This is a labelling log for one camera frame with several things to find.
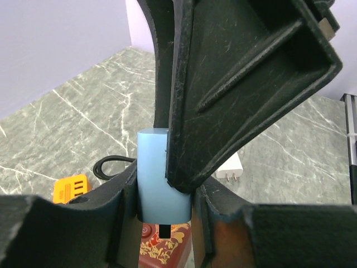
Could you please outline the white charger plug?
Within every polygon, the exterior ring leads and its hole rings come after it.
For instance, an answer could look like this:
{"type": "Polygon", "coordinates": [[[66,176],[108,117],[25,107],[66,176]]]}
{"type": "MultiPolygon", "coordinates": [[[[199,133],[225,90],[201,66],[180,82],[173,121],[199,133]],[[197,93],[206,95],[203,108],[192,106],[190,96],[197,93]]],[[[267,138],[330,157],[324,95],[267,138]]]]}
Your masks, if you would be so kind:
{"type": "Polygon", "coordinates": [[[243,171],[239,155],[235,152],[215,171],[214,174],[217,179],[225,179],[227,181],[233,179],[234,181],[237,181],[237,178],[242,176],[243,171]]]}

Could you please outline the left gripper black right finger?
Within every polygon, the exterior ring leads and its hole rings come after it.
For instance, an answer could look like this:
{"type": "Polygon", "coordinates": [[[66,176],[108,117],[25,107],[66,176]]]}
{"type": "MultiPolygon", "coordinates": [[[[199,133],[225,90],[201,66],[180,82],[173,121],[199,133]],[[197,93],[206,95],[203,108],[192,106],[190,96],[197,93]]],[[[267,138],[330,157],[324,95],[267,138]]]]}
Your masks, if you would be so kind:
{"type": "Polygon", "coordinates": [[[253,204],[214,178],[196,189],[197,267],[355,267],[356,206],[253,204]]]}

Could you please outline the red cube socket adapter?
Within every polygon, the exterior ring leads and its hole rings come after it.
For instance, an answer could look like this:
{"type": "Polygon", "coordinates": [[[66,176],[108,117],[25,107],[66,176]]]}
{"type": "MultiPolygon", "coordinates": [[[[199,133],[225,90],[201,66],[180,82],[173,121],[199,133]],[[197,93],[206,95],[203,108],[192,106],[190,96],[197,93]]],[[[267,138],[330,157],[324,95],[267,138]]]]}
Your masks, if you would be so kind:
{"type": "Polygon", "coordinates": [[[139,267],[185,267],[192,248],[191,225],[171,226],[171,238],[159,238],[157,224],[143,224],[139,267]]]}

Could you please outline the light blue charger plug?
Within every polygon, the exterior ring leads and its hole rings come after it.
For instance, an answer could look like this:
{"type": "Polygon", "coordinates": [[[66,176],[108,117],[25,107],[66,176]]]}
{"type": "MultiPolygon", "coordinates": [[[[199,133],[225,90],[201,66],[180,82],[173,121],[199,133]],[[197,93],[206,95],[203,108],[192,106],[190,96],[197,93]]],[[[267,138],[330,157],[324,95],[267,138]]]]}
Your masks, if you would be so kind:
{"type": "Polygon", "coordinates": [[[170,186],[166,174],[168,130],[147,128],[137,133],[137,185],[141,221],[158,225],[161,239],[171,227],[191,219],[191,195],[170,186]]]}

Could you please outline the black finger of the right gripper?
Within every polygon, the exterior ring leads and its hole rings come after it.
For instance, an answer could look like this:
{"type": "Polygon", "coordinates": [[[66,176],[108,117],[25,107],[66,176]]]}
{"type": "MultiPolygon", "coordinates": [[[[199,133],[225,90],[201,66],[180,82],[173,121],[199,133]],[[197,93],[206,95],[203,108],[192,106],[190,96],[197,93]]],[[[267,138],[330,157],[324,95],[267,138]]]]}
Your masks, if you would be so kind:
{"type": "Polygon", "coordinates": [[[333,1],[174,1],[166,174],[193,192],[223,162],[331,82],[333,1]]]}
{"type": "Polygon", "coordinates": [[[155,128],[168,128],[175,19],[173,1],[138,0],[153,40],[156,62],[155,128]]]}

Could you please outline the orange power strip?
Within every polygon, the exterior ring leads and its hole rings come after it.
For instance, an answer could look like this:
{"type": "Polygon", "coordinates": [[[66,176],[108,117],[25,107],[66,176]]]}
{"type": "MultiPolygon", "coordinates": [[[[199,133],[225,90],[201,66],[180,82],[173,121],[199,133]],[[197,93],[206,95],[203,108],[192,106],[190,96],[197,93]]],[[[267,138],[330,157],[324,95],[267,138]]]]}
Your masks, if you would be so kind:
{"type": "Polygon", "coordinates": [[[72,199],[91,191],[91,183],[84,174],[59,179],[54,184],[53,203],[66,204],[72,199]]]}

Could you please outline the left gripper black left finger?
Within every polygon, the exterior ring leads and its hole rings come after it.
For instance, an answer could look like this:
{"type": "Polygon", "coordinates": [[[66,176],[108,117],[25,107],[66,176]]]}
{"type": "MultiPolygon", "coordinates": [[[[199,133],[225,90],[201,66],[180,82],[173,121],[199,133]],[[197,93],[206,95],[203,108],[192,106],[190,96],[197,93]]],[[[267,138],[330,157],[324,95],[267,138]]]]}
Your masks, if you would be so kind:
{"type": "Polygon", "coordinates": [[[68,204],[1,196],[1,266],[137,267],[136,177],[132,163],[68,204]]]}

